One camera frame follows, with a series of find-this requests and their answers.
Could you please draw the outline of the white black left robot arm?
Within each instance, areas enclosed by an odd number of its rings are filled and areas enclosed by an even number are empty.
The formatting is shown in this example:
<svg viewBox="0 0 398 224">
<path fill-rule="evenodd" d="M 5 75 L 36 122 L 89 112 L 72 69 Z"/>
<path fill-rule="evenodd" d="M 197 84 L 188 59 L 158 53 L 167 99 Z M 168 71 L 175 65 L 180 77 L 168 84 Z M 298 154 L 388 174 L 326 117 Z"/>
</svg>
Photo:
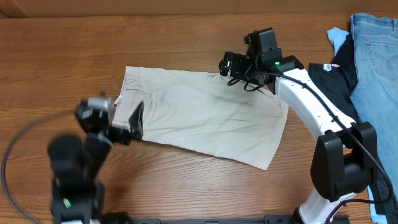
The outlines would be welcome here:
<svg viewBox="0 0 398 224">
<path fill-rule="evenodd" d="M 103 96 L 83 100 L 74 115 L 86 138 L 64 134 L 49 144 L 54 223 L 103 221 L 105 187 L 96 176 L 114 144 L 130 145 L 142 139 L 144 103 L 131 113 L 126 128 L 112 125 L 114 112 L 113 102 Z"/>
</svg>

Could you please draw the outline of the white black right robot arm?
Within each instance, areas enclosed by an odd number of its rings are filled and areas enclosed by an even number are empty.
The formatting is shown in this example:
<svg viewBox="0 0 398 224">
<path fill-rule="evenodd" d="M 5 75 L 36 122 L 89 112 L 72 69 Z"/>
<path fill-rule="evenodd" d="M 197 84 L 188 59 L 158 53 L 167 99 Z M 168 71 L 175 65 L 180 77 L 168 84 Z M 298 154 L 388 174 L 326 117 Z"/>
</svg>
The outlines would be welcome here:
<svg viewBox="0 0 398 224">
<path fill-rule="evenodd" d="M 295 111 L 316 141 L 310 168 L 314 190 L 292 215 L 268 215 L 265 223 L 349 223 L 347 216 L 335 213 L 341 202 L 377 179 L 375 129 L 340 111 L 296 57 L 283 57 L 272 28 L 255 30 L 244 42 L 246 54 L 226 52 L 218 65 L 220 74 L 231 78 L 229 85 L 242 81 L 254 90 L 267 86 Z"/>
</svg>

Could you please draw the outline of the beige khaki shorts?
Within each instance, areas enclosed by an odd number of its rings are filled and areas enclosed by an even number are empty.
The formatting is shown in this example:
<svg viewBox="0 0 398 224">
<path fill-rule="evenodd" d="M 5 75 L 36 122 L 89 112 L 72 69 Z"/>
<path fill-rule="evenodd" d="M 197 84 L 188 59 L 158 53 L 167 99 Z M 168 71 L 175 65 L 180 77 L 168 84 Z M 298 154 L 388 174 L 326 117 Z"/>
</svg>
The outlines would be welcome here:
<svg viewBox="0 0 398 224">
<path fill-rule="evenodd" d="M 227 82 L 217 73 L 127 66 L 113 124 L 127 127 L 143 103 L 143 140 L 266 170 L 289 107 L 268 90 Z"/>
</svg>

